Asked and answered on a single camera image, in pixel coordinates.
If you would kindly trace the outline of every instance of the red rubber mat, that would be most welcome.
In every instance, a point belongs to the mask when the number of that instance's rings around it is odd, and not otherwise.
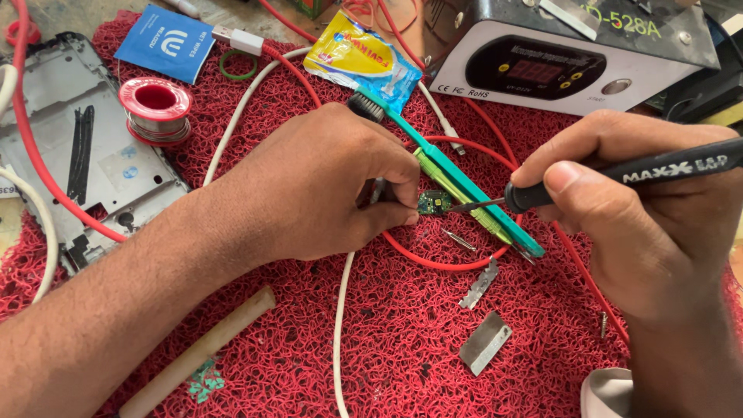
[[[117,73],[113,53],[133,25],[131,16],[101,25],[93,38],[98,53]],[[295,45],[267,41],[281,53]],[[204,63],[191,121],[193,138],[166,150],[191,187],[199,187],[216,144],[250,83],[224,78],[218,59],[228,48],[217,44]],[[260,67],[270,59],[261,57]],[[301,60],[294,62],[301,68]],[[227,70],[243,74],[249,60],[235,57]],[[121,80],[157,75],[120,64]],[[323,103],[345,102],[348,89],[309,76]],[[504,153],[484,121],[460,99],[437,95],[444,114],[462,138]],[[480,103],[523,161],[540,144],[577,118],[534,109]],[[294,115],[312,109],[309,96],[279,66],[257,89],[227,147],[217,176]],[[423,135],[441,135],[436,116],[416,89],[403,116]],[[386,125],[397,135],[402,132]],[[491,157],[469,149],[455,156],[441,148],[489,196],[500,196],[509,172]],[[427,179],[421,190],[434,188]],[[25,217],[21,243],[2,264],[0,319],[27,306],[42,276],[45,244],[38,226]],[[457,246],[441,227],[478,248]],[[600,367],[627,366],[628,350],[611,327],[600,338],[599,307],[552,229],[527,213],[524,228],[546,249],[537,266],[514,251],[499,261],[500,274],[473,311],[457,302],[479,271],[452,273],[406,259],[382,237],[357,252],[345,303],[341,349],[343,394],[352,417],[578,417],[580,385]],[[468,263],[492,254],[498,243],[469,216],[424,217],[392,235],[415,254],[441,263]],[[573,237],[588,262],[590,241]],[[333,321],[345,255],[316,262],[285,260],[261,267],[207,298],[139,366],[102,407],[116,410],[199,336],[261,286],[276,293],[277,307],[260,317],[218,353],[216,369],[225,380],[208,400],[197,403],[181,385],[155,410],[157,417],[335,417],[331,351]],[[732,275],[725,294],[743,326]],[[513,335],[479,377],[459,360],[459,347],[491,311]]]

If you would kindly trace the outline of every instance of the left hand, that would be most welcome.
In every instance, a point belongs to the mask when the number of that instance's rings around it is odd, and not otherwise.
[[[362,248],[382,231],[418,221],[420,167],[382,126],[328,103],[280,126],[203,189],[214,249],[235,274],[264,264],[315,260]],[[368,179],[392,183],[398,202],[359,209]]]

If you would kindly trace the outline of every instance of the green circuit board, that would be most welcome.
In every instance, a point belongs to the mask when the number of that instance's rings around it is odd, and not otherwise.
[[[426,190],[418,197],[418,213],[421,215],[443,215],[452,207],[452,197],[443,190]]]

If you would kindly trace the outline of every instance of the right hand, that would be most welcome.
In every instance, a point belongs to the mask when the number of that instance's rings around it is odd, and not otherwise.
[[[544,181],[555,205],[539,208],[539,218],[591,237],[591,273],[626,317],[668,324],[721,303],[720,277],[743,205],[743,172],[635,192],[572,161],[591,156],[608,165],[738,136],[720,126],[598,111],[542,145],[511,181],[516,187]]]

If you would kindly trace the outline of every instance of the wooden stick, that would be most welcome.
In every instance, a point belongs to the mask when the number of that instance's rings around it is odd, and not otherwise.
[[[202,335],[183,354],[168,364],[150,383],[137,392],[119,410],[120,418],[142,418],[155,409],[173,390],[191,376],[235,335],[269,309],[276,307],[271,288],[265,286],[225,319]]]

